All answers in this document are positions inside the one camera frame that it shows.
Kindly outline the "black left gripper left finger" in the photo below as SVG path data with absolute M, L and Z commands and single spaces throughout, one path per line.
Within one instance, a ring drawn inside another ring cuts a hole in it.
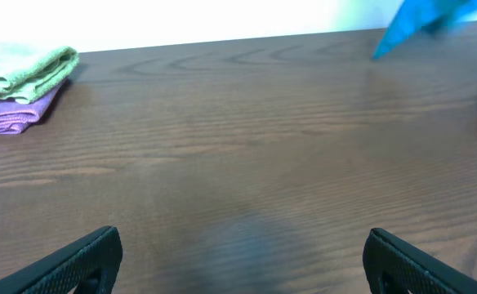
M 122 258 L 118 230 L 104 226 L 0 279 L 0 294 L 110 294 Z

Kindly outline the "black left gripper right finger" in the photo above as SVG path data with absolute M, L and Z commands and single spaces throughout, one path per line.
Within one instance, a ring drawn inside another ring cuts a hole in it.
M 363 269 L 372 294 L 477 294 L 477 281 L 382 228 L 370 230 Z

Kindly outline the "blue microfiber cloth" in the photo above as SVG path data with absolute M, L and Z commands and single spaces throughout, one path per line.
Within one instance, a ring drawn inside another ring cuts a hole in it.
M 404 0 L 372 58 L 383 57 L 419 31 L 441 33 L 476 11 L 477 0 Z

